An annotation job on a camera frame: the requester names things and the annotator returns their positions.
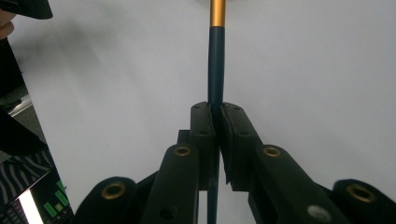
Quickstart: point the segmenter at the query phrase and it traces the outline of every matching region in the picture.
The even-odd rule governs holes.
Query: brass grommet
[[[367,188],[359,184],[351,184],[346,187],[346,191],[352,197],[364,203],[372,203],[376,200],[376,196]]]
[[[125,193],[126,186],[121,181],[115,181],[102,189],[102,198],[107,200],[117,199]]]
[[[262,152],[269,157],[278,157],[282,154],[276,147],[265,147]]]
[[[175,155],[177,156],[188,156],[191,154],[191,149],[189,149],[188,147],[177,147],[174,151]]]

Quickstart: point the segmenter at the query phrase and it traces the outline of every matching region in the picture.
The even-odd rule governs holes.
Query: white backdrop
[[[49,2],[53,19],[17,17],[9,41],[76,211],[103,179],[155,172],[189,129],[209,0]],[[391,0],[229,0],[225,101],[319,184],[355,178],[396,200],[395,22]],[[221,177],[219,223],[253,223]]]

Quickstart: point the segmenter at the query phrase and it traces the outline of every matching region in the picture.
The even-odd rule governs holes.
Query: gold shaft band
[[[225,25],[225,0],[212,0],[210,4],[210,26]]]

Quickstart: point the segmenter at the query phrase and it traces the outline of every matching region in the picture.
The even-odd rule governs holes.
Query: zebra striped fabric
[[[8,156],[0,153],[0,207],[12,202],[44,174],[55,167],[46,147],[31,155]]]

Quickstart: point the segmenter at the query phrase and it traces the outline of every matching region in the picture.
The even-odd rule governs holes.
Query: bolt hole
[[[353,192],[358,195],[359,197],[362,198],[369,198],[370,197],[370,193],[368,193],[367,191],[361,190],[361,189],[354,189]]]
[[[166,205],[161,209],[160,216],[163,219],[170,220],[177,216],[177,207],[174,205]]]
[[[107,194],[116,194],[121,191],[120,186],[111,186],[110,188],[107,189],[106,193]]]

